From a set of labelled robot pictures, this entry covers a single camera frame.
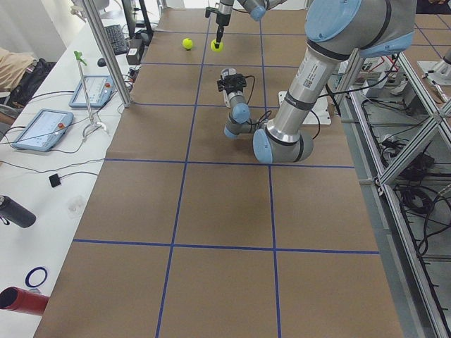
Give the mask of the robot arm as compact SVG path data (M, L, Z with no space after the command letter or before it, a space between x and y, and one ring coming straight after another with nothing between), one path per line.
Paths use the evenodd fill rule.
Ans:
M254 21L260 21L267 11L285 3L285 0L238 0L237 2ZM234 0L220 0L214 7L207 6L205 8L205 17L209 18L211 14L215 14L216 24L218 25L216 38L211 43L211 49L213 51L220 51L223 48L222 38L224 29L230 24L234 3Z
M314 1L306 17L304 60L275 118L252 120L241 91L228 90L225 135L252 134L261 163L303 161L313 139L300 128L337 65L355 49L363 58L404 51L413 41L415 15L415 1Z

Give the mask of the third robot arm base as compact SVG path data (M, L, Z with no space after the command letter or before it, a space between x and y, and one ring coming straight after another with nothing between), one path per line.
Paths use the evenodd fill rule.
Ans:
M418 61L424 77L439 85L450 86L450 49L439 61Z

